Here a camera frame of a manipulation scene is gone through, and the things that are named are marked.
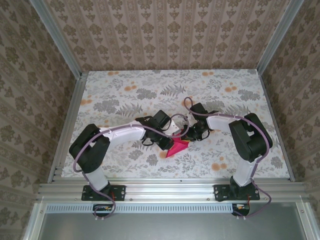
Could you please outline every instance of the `floral wallpaper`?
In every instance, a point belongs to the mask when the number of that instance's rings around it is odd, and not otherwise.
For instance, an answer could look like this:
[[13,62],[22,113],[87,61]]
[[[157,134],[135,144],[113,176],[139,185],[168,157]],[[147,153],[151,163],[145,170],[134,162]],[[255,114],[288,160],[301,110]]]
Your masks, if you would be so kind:
[[[269,132],[273,147],[257,169],[256,177],[288,178],[288,169],[256,69],[91,71],[72,133],[71,142],[88,124],[99,128],[127,124],[135,118],[187,115],[186,96],[209,111],[245,116],[256,113]],[[188,114],[190,123],[196,121]],[[185,124],[175,118],[179,128]],[[156,144],[130,141],[108,150],[102,169],[109,178],[230,178],[239,154],[230,133],[215,130],[203,141],[166,158]],[[82,177],[73,170],[68,154],[63,177]]]
[[0,239],[23,236],[75,79],[28,0],[0,1]]
[[304,1],[262,77],[294,175],[320,220],[319,0]]
[[254,69],[289,0],[45,0],[82,71]]

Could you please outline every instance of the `white floral table surface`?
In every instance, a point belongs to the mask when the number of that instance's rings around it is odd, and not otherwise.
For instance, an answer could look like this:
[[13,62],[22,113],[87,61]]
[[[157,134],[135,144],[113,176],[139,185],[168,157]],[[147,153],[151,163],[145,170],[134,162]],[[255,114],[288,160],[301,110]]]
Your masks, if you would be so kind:
[[[153,116],[158,110],[169,116],[187,114],[183,107],[186,96],[195,103],[201,102],[209,112],[218,110],[241,116],[256,113],[272,137],[273,147],[259,164],[255,176],[289,177],[255,69],[92,71],[87,78],[71,142],[91,123],[98,127],[114,127],[137,117]],[[175,122],[183,126],[182,119],[176,118]],[[169,158],[156,144],[146,147],[140,141],[127,142],[107,152],[102,168],[111,178],[229,178],[239,158],[231,136],[213,131],[206,140],[190,143],[187,149]],[[68,154],[63,177],[82,176],[73,172],[73,161]]]

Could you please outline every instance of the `purple cable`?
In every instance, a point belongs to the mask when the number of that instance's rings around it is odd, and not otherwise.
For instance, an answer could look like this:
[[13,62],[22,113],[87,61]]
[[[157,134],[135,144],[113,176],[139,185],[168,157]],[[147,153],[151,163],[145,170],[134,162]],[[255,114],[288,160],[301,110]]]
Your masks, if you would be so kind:
[[254,175],[255,175],[255,172],[256,172],[256,170],[257,170],[258,164],[261,162],[262,159],[264,159],[264,158],[268,155],[269,150],[270,150],[270,145],[269,145],[267,136],[264,134],[264,132],[263,132],[256,124],[254,124],[252,121],[250,121],[250,120],[248,120],[248,119],[246,119],[246,118],[244,118],[244,117],[242,117],[242,116],[234,116],[234,115],[222,114],[222,113],[218,113],[218,112],[217,112],[217,113],[211,113],[211,114],[202,114],[202,113],[197,113],[197,112],[195,112],[195,111],[192,111],[190,108],[187,107],[187,104],[186,104],[186,100],[187,100],[187,99],[190,100],[190,102],[191,102],[191,107],[194,105],[194,103],[193,103],[192,99],[191,99],[190,97],[188,97],[188,96],[187,96],[186,98],[184,98],[184,100],[183,100],[183,105],[184,105],[184,107],[185,107],[190,113],[192,113],[192,114],[194,114],[194,115],[198,115],[198,116],[205,116],[205,117],[210,117],[210,116],[223,116],[223,117],[228,117],[228,118],[232,118],[232,119],[233,119],[233,118],[234,118],[234,119],[241,119],[241,120],[247,122],[248,124],[250,124],[251,126],[253,126],[253,127],[261,134],[261,136],[263,137],[263,139],[264,139],[264,141],[265,141],[265,144],[266,144],[266,151],[265,151],[265,154],[264,154],[262,157],[260,157],[260,158],[255,162],[255,165],[254,165],[254,167],[253,167],[253,170],[252,170],[252,173],[251,173],[251,176],[250,176],[250,180],[251,180],[252,184],[254,185],[254,187],[256,187],[259,191],[261,191],[262,193],[264,193],[265,195],[267,195],[267,196],[269,197],[269,201],[268,201],[260,210],[258,210],[257,212],[254,212],[254,213],[252,213],[252,214],[249,214],[249,215],[247,215],[247,216],[243,216],[241,213],[239,213],[239,212],[237,212],[237,211],[234,211],[236,214],[240,215],[240,217],[242,217],[242,218],[250,218],[250,217],[253,217],[253,216],[255,216],[256,214],[260,213],[262,210],[264,210],[264,209],[271,203],[271,200],[272,200],[271,196],[270,196],[267,192],[265,192],[265,191],[263,191],[261,188],[259,188],[259,187],[257,186],[257,184],[255,183],[254,179],[253,179],[253,177],[254,177]]
[[[75,159],[74,159],[74,162],[73,162],[73,170],[74,170],[76,173],[82,172],[82,170],[77,170],[77,168],[76,168],[77,162],[78,162],[80,156],[84,153],[85,149],[86,149],[95,139],[97,139],[97,138],[100,137],[101,135],[106,134],[106,133],[108,133],[108,132],[110,132],[110,131],[115,131],[115,130],[119,130],[119,129],[126,129],[126,128],[135,127],[135,128],[148,129],[148,130],[154,131],[155,133],[160,134],[160,135],[162,135],[162,136],[164,136],[164,137],[172,138],[172,139],[180,138],[180,137],[186,135],[187,132],[188,132],[188,130],[189,130],[189,128],[190,128],[190,123],[189,123],[188,117],[185,116],[185,115],[183,115],[183,114],[181,114],[181,113],[176,113],[176,114],[172,115],[171,119],[172,119],[173,117],[175,117],[175,116],[183,117],[184,120],[186,120],[186,122],[187,122],[187,128],[186,128],[186,130],[185,130],[185,132],[184,132],[183,134],[179,134],[179,135],[167,135],[167,134],[164,134],[163,132],[160,132],[160,131],[158,131],[158,130],[155,130],[155,129],[149,127],[149,126],[144,126],[144,125],[140,125],[140,124],[128,124],[128,125],[123,125],[123,126],[116,126],[116,127],[114,127],[114,128],[107,129],[107,130],[104,130],[104,131],[99,132],[97,135],[95,135],[94,137],[92,137],[92,138],[83,146],[83,148],[81,148],[81,150],[79,151],[79,153],[77,154],[77,156],[76,156]],[[86,176],[86,174],[85,174],[84,172],[82,172],[82,175],[84,176],[84,178],[86,179],[86,181],[89,183],[89,185],[90,185],[90,187],[92,188],[92,190],[94,190],[97,194],[100,194],[101,196],[106,197],[109,201],[112,202],[112,204],[113,204],[113,209],[112,209],[112,211],[111,211],[106,217],[104,217],[104,219],[111,217],[111,216],[113,215],[113,213],[115,212],[115,210],[116,210],[116,202],[115,202],[111,197],[109,197],[108,195],[106,195],[106,194],[104,194],[103,192],[100,192],[99,190],[95,189],[95,187],[90,183],[88,177]],[[104,206],[97,206],[97,207],[94,209],[94,213],[93,213],[93,214],[94,214],[94,216],[95,216],[96,218],[99,218],[99,217],[97,216],[97,214],[96,214],[97,209],[102,208],[102,207],[104,207]]]

